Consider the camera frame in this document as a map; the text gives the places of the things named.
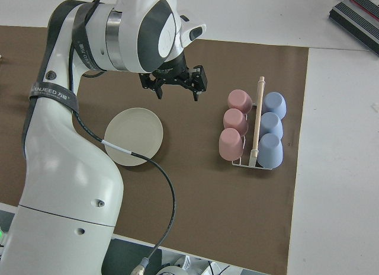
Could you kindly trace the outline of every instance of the beige plate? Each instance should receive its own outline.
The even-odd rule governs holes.
[[[123,149],[152,158],[163,140],[163,127],[156,114],[145,108],[131,108],[117,114],[105,131],[105,138]],[[105,146],[114,162],[133,167],[146,161]]]

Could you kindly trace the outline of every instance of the brown paper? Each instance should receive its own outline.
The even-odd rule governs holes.
[[[25,179],[21,131],[46,32],[0,27],[0,202],[14,206]],[[163,86],[163,99],[158,100],[142,88],[138,74],[107,72],[96,79],[82,78],[82,120],[103,136],[112,118],[128,108],[144,107],[160,118],[163,143],[153,159],[171,177],[178,199],[165,247],[285,275],[308,49],[198,40],[185,54],[190,68],[203,65],[207,74],[208,90],[199,102],[190,91],[169,85]],[[273,171],[233,167],[218,152],[229,92],[243,89],[254,100],[260,76],[265,77],[266,94],[278,91],[287,101],[284,161]],[[249,116],[248,150],[254,114]],[[168,185],[149,164],[118,167],[125,191],[115,233],[155,243],[171,215]]]

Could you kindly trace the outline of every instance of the wooden handle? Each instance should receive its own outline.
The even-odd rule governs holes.
[[[256,89],[256,114],[255,114],[255,127],[253,138],[253,156],[258,157],[258,140],[259,140],[259,128],[261,126],[261,113],[262,113],[262,100],[263,91],[265,90],[265,77],[259,77],[258,87]]]

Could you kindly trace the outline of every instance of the cup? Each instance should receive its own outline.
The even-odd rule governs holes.
[[[219,139],[220,156],[227,161],[235,161],[243,154],[243,143],[238,131],[226,128],[221,132]]]
[[[279,137],[281,140],[283,137],[283,125],[282,121],[273,112],[266,112],[261,117],[261,127],[259,129],[259,138],[263,135],[272,133]]]
[[[223,123],[224,129],[234,128],[241,136],[244,136],[249,130],[249,124],[245,115],[235,108],[231,108],[225,112]]]
[[[278,92],[270,92],[265,96],[262,103],[262,114],[273,112],[281,119],[284,118],[287,112],[284,97]]]
[[[283,146],[275,134],[265,134],[258,143],[257,162],[264,168],[273,169],[283,161]]]
[[[249,94],[241,89],[235,89],[227,97],[227,105],[229,108],[235,108],[243,114],[248,114],[253,107],[253,101]]]

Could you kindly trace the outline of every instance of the silver band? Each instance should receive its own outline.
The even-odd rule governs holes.
[[[118,32],[120,30],[121,12],[112,10],[107,21],[105,40],[107,42],[108,55],[113,66],[119,71],[127,71],[120,52]]]

